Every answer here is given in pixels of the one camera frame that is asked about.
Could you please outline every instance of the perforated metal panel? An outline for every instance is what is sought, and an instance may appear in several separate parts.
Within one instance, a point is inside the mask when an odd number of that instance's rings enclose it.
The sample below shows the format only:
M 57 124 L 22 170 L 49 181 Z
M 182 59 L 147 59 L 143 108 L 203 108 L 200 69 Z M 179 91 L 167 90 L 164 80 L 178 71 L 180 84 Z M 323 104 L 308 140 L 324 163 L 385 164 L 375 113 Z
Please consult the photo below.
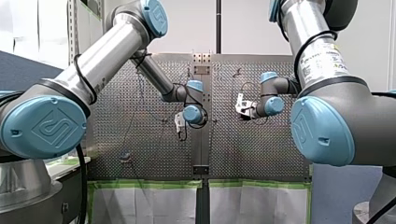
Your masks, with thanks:
M 174 82 L 187 82 L 191 55 L 153 58 Z M 174 115 L 182 106 L 163 103 L 134 65 L 125 64 L 101 92 L 92 111 L 93 136 L 88 138 L 93 137 L 89 142 L 94 144 L 94 155 L 90 179 L 136 175 L 163 180 L 191 178 L 191 140 L 180 142 L 174 123 Z M 120 158 L 128 153 L 131 160 L 122 163 Z
M 192 71 L 199 63 L 185 54 L 153 57 L 166 75 L 181 83 L 186 83 L 189 69 Z M 288 77 L 292 73 L 291 57 L 211 55 L 211 62 L 205 65 L 212 69 L 211 88 L 205 88 L 210 91 L 205 92 L 205 98 L 212 103 L 212 109 L 207 111 L 210 128 L 206 130 L 210 135 L 197 136 L 189 131 L 187 142 L 180 143 L 174 115 L 182 110 L 182 105 L 161 102 L 157 91 L 145 79 L 138 78 L 134 66 L 125 64 L 100 94 L 92 111 L 93 132 L 87 137 L 88 150 L 94 152 L 90 178 L 137 175 L 146 179 L 190 179 L 192 166 L 197 161 L 204 164 L 203 158 L 210 156 L 210 178 L 309 181 L 309 163 L 294 146 L 290 134 L 293 100 L 289 96 L 283 97 L 284 113 L 266 123 L 265 119 L 256 124 L 241 121 L 234 109 L 237 94 L 246 82 L 255 85 L 245 85 L 245 99 L 259 100 L 262 72 L 276 71 Z M 200 144 L 192 145 L 192 135 L 199 138 Z M 201 154 L 192 153 L 196 148 Z M 127 153 L 131 154 L 131 161 L 121 163 L 120 157 Z
M 281 115 L 242 121 L 234 112 L 244 83 L 244 99 L 259 101 L 260 75 L 275 71 L 281 77 L 293 73 L 287 56 L 213 55 L 213 123 L 210 151 L 212 178 L 258 178 L 306 181 L 309 163 L 294 146 L 290 132 L 293 100 L 283 96 Z

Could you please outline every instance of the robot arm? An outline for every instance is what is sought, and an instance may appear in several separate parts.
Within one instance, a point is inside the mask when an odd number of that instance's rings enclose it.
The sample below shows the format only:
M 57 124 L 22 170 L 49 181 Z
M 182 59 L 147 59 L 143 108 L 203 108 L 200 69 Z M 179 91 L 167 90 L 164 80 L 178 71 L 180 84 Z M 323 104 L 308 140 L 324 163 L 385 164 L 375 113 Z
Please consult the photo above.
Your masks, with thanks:
M 350 74 L 335 45 L 335 31 L 347 27 L 356 5 L 355 0 L 272 5 L 272 21 L 278 19 L 289 37 L 302 88 L 291 111 L 292 136 L 315 163 L 393 166 L 396 101 L 392 94 L 372 95 L 361 78 Z
M 114 9 L 107 32 L 77 56 L 75 64 L 55 79 L 40 80 L 18 98 L 0 98 L 0 156 L 51 159 L 72 150 L 85 133 L 89 107 L 97 94 L 133 57 L 143 59 L 139 68 L 166 102 L 187 105 L 183 114 L 187 122 L 205 124 L 202 83 L 190 81 L 176 87 L 151 57 L 142 55 L 153 39 L 166 34 L 167 27 L 157 0 L 135 0 Z M 194 106 L 192 113 L 189 106 Z
M 275 72 L 266 72 L 261 75 L 261 98 L 258 103 L 244 101 L 244 93 L 239 92 L 235 109 L 242 119 L 260 119 L 282 113 L 285 103 L 280 94 L 298 94 L 300 86 L 293 80 L 279 77 Z

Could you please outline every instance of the logo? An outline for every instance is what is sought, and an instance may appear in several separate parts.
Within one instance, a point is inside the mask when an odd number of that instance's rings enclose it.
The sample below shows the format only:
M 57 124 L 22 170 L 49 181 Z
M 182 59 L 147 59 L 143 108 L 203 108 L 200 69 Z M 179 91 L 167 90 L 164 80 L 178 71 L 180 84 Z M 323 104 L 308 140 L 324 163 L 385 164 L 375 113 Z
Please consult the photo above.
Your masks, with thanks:
M 160 24 L 165 23 L 165 16 L 163 15 L 163 9 L 160 6 L 156 6 L 153 10 L 154 18 Z
M 78 125 L 57 108 L 44 116 L 32 129 L 32 133 L 51 146 L 61 147 L 77 128 Z
M 308 123 L 303 115 L 299 115 L 297 119 L 293 122 L 293 130 L 296 134 L 298 142 L 302 146 L 306 142 L 308 133 L 310 132 Z

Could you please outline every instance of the blue joint cap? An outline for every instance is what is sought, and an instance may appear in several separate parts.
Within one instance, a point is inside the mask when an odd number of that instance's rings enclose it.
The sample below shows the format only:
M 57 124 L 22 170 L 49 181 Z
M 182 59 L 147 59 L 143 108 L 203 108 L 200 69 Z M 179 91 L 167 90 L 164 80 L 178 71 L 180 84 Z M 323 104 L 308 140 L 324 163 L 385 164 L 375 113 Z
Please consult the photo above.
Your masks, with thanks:
M 265 103 L 264 111 L 268 116 L 274 116 L 282 113 L 284 108 L 285 102 L 282 98 L 274 96 Z
M 183 110 L 183 118 L 190 124 L 199 124 L 204 116 L 196 105 L 189 105 Z
M 73 150 L 86 130 L 82 109 L 62 96 L 40 96 L 17 105 L 3 120 L 6 150 L 25 159 L 53 159 Z
M 306 96 L 295 102 L 291 132 L 297 148 L 312 162 L 345 166 L 355 157 L 347 123 L 334 107 L 318 97 Z
M 269 11 L 270 22 L 277 22 L 277 12 L 279 11 L 279 1 L 280 0 L 271 0 L 270 11 Z
M 187 82 L 187 87 L 193 88 L 196 91 L 204 92 L 204 84 L 202 83 L 202 81 L 190 80 Z
M 278 75 L 277 75 L 276 72 L 266 72 L 266 73 L 263 73 L 263 74 L 260 76 L 260 84 L 262 84 L 264 81 L 268 81 L 269 79 L 271 79 L 271 78 L 276 78 L 276 77 L 278 77 Z
M 156 37 L 163 37 L 168 32 L 168 18 L 159 0 L 140 0 L 143 17 Z

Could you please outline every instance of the label sticker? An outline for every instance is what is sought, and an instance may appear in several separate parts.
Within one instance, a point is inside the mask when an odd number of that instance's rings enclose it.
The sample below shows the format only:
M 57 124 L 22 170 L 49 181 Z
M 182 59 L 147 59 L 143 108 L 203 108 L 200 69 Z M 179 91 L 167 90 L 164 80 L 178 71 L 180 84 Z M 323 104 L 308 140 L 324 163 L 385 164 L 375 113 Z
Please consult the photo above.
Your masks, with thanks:
M 306 84 L 325 78 L 349 76 L 344 59 L 334 44 L 316 45 L 316 52 L 305 54 L 300 60 L 300 68 Z

